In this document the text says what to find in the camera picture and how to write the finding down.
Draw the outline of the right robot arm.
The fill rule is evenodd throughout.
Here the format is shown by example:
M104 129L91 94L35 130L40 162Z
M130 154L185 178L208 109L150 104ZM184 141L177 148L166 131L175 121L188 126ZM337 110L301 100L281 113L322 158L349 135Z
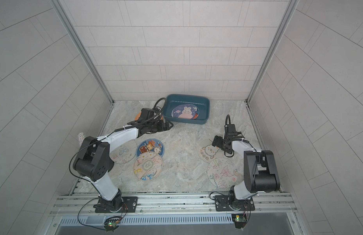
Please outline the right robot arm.
M256 150L236 130L234 124L225 124L224 136L215 136L212 145L220 148L229 157L238 153L244 158L244 180L231 187L231 202L249 200L259 192L271 193L280 190L280 178L273 152Z

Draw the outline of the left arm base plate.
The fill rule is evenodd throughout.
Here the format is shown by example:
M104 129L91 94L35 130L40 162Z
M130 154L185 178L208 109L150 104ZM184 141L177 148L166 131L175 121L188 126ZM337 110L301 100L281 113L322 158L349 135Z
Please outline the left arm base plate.
M97 204L93 207L96 213L135 212L137 201L138 197L117 196L111 201L99 197Z

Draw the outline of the cream cat coaster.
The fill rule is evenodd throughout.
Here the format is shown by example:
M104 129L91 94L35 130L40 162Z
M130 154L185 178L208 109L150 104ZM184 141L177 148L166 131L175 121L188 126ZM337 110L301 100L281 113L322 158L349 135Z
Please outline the cream cat coaster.
M220 148L213 146L212 142L211 139L204 139L197 146L199 157L207 163L224 157L224 152Z

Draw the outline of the teal storage box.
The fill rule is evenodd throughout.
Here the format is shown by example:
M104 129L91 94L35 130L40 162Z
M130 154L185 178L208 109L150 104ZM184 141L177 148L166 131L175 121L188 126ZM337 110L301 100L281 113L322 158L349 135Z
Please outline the teal storage box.
M166 98L163 117L171 122L206 124L210 100L206 97L171 94Z

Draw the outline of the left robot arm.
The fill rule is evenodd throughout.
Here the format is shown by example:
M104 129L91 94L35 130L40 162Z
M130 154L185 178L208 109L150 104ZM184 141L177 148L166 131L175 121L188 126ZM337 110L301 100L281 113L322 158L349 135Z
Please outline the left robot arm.
M168 131L172 127L172 122L162 118L161 109L143 108L140 117L124 127L105 136L89 136L83 140L79 151L73 156L72 168L77 171L79 178L91 183L98 191L98 204L94 205L96 209L117 212L122 208L121 191L109 176L109 171L114 167L110 153L144 134Z

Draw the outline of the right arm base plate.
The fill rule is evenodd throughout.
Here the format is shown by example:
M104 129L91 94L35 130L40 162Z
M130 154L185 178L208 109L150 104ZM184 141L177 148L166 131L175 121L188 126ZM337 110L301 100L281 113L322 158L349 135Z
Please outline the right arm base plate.
M252 198L245 200L232 199L227 195L214 196L216 211L218 212L245 212L254 211L255 205Z

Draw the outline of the purple bunny coaster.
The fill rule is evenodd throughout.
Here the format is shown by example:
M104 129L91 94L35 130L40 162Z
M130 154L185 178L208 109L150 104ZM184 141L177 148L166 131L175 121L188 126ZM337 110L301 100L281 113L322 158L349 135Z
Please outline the purple bunny coaster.
M182 104L175 107L172 110L173 118L182 118L182 119L193 119L196 113L200 113L198 107L194 104Z

